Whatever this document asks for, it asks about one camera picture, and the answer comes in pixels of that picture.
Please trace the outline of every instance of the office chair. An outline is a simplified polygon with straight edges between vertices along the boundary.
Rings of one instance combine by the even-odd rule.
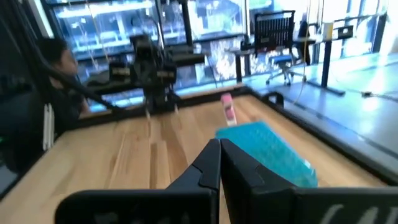
[[[287,84],[290,85],[290,77],[294,76],[290,72],[290,65],[294,64],[295,58],[292,54],[293,47],[293,31],[294,31],[294,14],[295,11],[280,11],[273,13],[256,14],[254,16],[254,45],[257,51],[267,48],[267,51],[284,49],[289,50],[288,55],[278,55],[269,58],[270,64],[278,65],[281,72],[278,74],[271,73],[267,79],[268,85],[270,80],[284,76]]]

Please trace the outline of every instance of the desk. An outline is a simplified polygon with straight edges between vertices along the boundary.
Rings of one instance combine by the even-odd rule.
[[[325,43],[325,55],[323,56],[323,69],[322,69],[322,80],[321,83],[317,83],[314,81],[307,81],[308,84],[322,88],[324,90],[330,91],[334,94],[337,95],[344,95],[345,91],[343,90],[337,90],[335,88],[330,88],[328,87],[328,79],[329,79],[329,67],[330,67],[330,56],[331,56],[331,44],[334,40],[344,40],[348,39],[347,38],[333,38],[331,40],[325,40],[321,35],[314,35],[309,38],[296,38],[293,40],[294,44],[302,44],[304,42],[307,42],[308,45],[311,44],[320,44],[320,43]],[[242,82],[242,68],[241,68],[241,57],[242,56],[248,56],[252,55],[255,53],[254,49],[251,50],[239,50],[239,49],[227,49],[226,50],[229,53],[232,53],[235,55],[235,64],[236,64],[236,81]]]
[[[238,123],[265,121],[317,170],[321,187],[380,180],[252,96],[234,99]],[[50,224],[58,203],[84,189],[164,189],[226,122],[220,102],[179,114],[92,126],[62,135],[0,204],[2,224]],[[221,192],[220,223],[229,223]]]

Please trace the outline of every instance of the wooden tabletop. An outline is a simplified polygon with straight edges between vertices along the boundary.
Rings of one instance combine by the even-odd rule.
[[[265,121],[306,158],[320,187],[384,185],[252,96],[235,98],[234,105],[238,123]],[[150,121],[127,119],[65,133],[2,201],[0,221],[53,223],[58,203],[84,189],[164,189],[225,126],[217,101]],[[223,192],[220,223],[229,223]]]

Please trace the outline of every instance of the gray floor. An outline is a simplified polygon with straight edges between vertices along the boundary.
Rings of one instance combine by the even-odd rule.
[[[322,65],[307,67],[309,78],[319,78]],[[296,78],[292,86],[281,86],[283,78],[266,87],[267,76],[246,81],[258,90],[282,93],[298,105],[326,116],[347,129],[398,153],[398,55],[367,55],[331,63],[330,86],[346,90],[337,96],[311,85],[302,85]],[[363,98],[362,91],[378,93],[380,97]]]

